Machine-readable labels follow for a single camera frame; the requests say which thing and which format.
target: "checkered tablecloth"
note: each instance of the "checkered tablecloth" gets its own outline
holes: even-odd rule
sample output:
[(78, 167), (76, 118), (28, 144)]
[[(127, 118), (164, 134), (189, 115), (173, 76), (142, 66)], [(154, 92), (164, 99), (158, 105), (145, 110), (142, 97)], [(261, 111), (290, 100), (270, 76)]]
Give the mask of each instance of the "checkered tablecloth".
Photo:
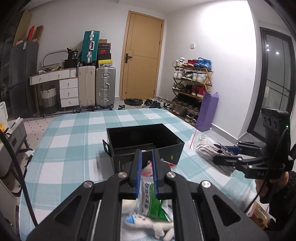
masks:
[[(63, 115), (53, 120), (28, 165), (25, 177), (38, 222), (82, 182), (107, 180), (112, 173), (110, 157), (102, 140), (106, 128), (163, 123), (184, 142), (178, 165), (172, 170), (193, 182), (208, 180), (241, 209), (255, 196), (254, 181), (238, 171), (228, 177), (210, 167), (188, 142), (195, 130), (172, 113), (161, 109), (137, 109)], [(20, 235), (25, 240), (34, 228), (23, 195), (20, 201)], [(122, 228), (121, 241), (154, 240), (153, 232)]]

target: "white drawer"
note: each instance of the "white drawer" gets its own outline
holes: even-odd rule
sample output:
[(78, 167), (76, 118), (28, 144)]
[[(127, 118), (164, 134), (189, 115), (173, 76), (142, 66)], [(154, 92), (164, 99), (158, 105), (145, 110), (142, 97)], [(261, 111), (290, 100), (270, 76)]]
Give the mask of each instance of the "white drawer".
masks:
[(78, 97), (61, 99), (61, 106), (62, 107), (74, 106), (74, 105), (79, 105)]
[(61, 99), (78, 97), (78, 88), (62, 89), (59, 91)]
[(31, 77), (30, 85), (35, 85), (49, 81), (49, 74), (40, 74)]
[(59, 70), (49, 73), (49, 80), (60, 80), (70, 77), (70, 70)]
[(60, 80), (59, 89), (69, 89), (69, 88), (78, 88), (78, 78)]
[(70, 78), (76, 77), (76, 69), (70, 69)]

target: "white plush toy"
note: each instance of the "white plush toy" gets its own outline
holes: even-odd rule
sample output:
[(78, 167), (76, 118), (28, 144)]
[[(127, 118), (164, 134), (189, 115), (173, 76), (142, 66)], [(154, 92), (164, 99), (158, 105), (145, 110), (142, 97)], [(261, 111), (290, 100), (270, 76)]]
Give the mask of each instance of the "white plush toy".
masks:
[(132, 228), (153, 229), (155, 238), (163, 237), (163, 241), (170, 241), (175, 236), (173, 222), (152, 221), (150, 218), (138, 214), (127, 217), (124, 222)]

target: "door frame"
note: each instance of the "door frame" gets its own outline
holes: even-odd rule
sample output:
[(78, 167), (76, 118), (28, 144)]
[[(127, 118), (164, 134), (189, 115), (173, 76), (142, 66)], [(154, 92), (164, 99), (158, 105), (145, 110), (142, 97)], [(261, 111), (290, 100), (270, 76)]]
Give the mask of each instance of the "door frame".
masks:
[(124, 40), (123, 40), (123, 47), (122, 47), (122, 56), (121, 56), (121, 66), (120, 66), (120, 82), (119, 82), (119, 96), (120, 100), (122, 100), (122, 85), (123, 85), (123, 71), (124, 71), (124, 62), (125, 62), (125, 54), (126, 54), (126, 41), (128, 37), (128, 28), (129, 28), (129, 23), (131, 20), (131, 14), (137, 14), (137, 15), (142, 15), (145, 17), (149, 18), (154, 18), (162, 22), (162, 28), (161, 28), (161, 36), (160, 36), (160, 47), (159, 47), (159, 54), (158, 54), (158, 63), (157, 63), (157, 72), (156, 72), (156, 80), (155, 80), (155, 86), (154, 86), (154, 98), (156, 97), (156, 88), (157, 88), (157, 81), (158, 81), (158, 75), (159, 75), (159, 67), (160, 67), (160, 57), (161, 57), (161, 49), (163, 45), (163, 30), (164, 30), (164, 24), (165, 20), (160, 19), (157, 17), (153, 17), (144, 13), (140, 12), (133, 12), (133, 11), (128, 11), (128, 18), (126, 20), (126, 31), (124, 33)]
[(294, 99), (295, 99), (295, 87), (296, 87), (296, 60), (295, 60), (295, 51), (294, 51), (294, 45), (292, 41), (292, 37), (283, 34), (281, 32), (268, 29), (268, 28), (263, 28), (260, 27), (260, 33), (261, 33), (261, 42), (262, 42), (262, 71), (261, 71), (261, 80), (260, 80), (260, 86), (259, 86), (259, 92), (258, 92), (258, 97), (256, 100), (256, 105), (255, 109), (253, 112), (252, 119), (250, 121), (249, 127), (247, 132), (255, 136), (261, 141), (265, 141), (265, 138), (258, 134), (257, 132), (254, 131), (254, 127), (256, 125), (258, 116), (260, 114), (263, 98), (264, 98), (264, 93), (265, 93), (265, 86), (266, 86), (266, 81), (267, 81), (267, 71), (268, 71), (268, 58), (266, 58), (266, 45), (267, 45), (267, 38), (266, 34), (281, 38), (285, 41), (287, 41), (289, 45), (289, 51), (292, 53), (291, 55), (291, 81), (290, 81), (290, 90), (289, 90), (289, 99), (288, 99), (288, 104), (287, 104), (287, 111), (290, 114), (292, 114), (293, 110), (293, 105), (294, 105)]

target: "black door frame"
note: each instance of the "black door frame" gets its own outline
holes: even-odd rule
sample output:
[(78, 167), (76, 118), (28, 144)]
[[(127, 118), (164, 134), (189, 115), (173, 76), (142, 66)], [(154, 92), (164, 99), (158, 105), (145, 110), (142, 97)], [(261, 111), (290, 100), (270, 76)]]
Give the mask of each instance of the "black door frame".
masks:
[(271, 30), (268, 28), (262, 28), (260, 27), (260, 32), (261, 32), (261, 40), (262, 40), (262, 71), (261, 71), (261, 80), (260, 80), (260, 86), (259, 86), (259, 92), (258, 92), (258, 97), (255, 105), (255, 109), (253, 112), (252, 119), (250, 121), (249, 127), (247, 132), (255, 136), (261, 141), (265, 141), (265, 138), (258, 134), (257, 132), (254, 131), (254, 127), (256, 125), (257, 119), (260, 114), (261, 106), (263, 103), (263, 98), (264, 98), (264, 93), (265, 93), (265, 86), (266, 86), (266, 81), (267, 81), (267, 71), (268, 71), (268, 57), (267, 57), (267, 50), (266, 50), (266, 45), (267, 43), (267, 38), (266, 34), (272, 35), (278, 38), (281, 38), (285, 41), (287, 41), (289, 45), (289, 51), (291, 55), (291, 81), (290, 81), (290, 91), (289, 91), (289, 99), (288, 99), (288, 104), (287, 104), (287, 109), (286, 111), (289, 112), (290, 116), (292, 113), (293, 105), (294, 105), (294, 99), (295, 99), (295, 87), (296, 87), (296, 60), (295, 60), (295, 51), (294, 51), (294, 46), (293, 46), (293, 41), (292, 38), (286, 34), (283, 34), (281, 32)]

